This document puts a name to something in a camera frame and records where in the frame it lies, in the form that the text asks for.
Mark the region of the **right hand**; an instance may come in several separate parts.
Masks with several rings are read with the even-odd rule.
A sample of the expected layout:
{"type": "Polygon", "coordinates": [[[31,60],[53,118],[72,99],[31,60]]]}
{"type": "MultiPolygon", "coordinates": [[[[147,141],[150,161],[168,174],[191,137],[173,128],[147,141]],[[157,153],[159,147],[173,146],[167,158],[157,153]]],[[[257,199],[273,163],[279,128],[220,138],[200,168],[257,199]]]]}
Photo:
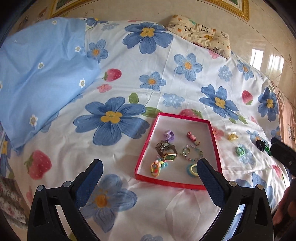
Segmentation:
{"type": "Polygon", "coordinates": [[[291,187],[288,187],[284,192],[283,198],[273,216],[273,225],[279,224],[283,220],[285,214],[288,214],[291,218],[295,218],[295,200],[288,200],[291,192],[290,190],[291,187]]]}

